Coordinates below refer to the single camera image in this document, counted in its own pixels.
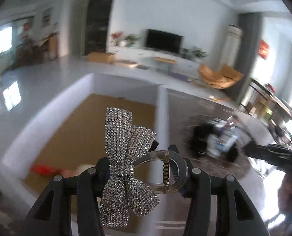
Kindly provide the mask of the person's right hand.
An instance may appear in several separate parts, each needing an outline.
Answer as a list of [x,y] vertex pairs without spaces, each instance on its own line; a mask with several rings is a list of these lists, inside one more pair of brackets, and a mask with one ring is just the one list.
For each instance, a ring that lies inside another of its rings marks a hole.
[[282,214],[292,213],[292,174],[284,175],[277,199],[278,208]]

